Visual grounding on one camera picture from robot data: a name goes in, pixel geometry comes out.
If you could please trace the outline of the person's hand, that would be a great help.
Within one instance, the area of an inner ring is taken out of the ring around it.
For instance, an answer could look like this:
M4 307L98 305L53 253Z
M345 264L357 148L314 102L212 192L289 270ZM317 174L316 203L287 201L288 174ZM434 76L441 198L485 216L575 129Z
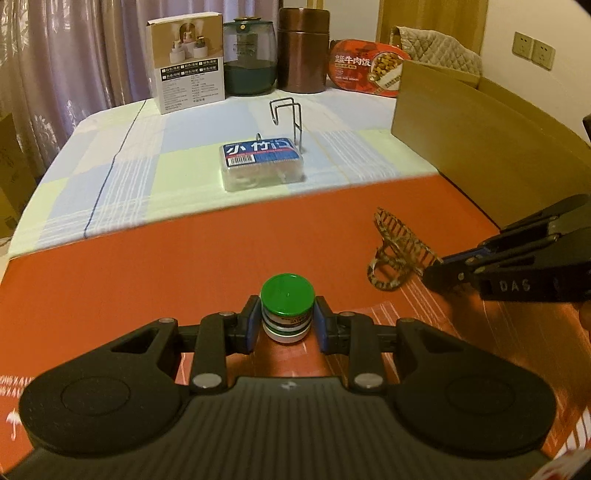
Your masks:
M591 301L586 301L577 307L581 326L591 332Z

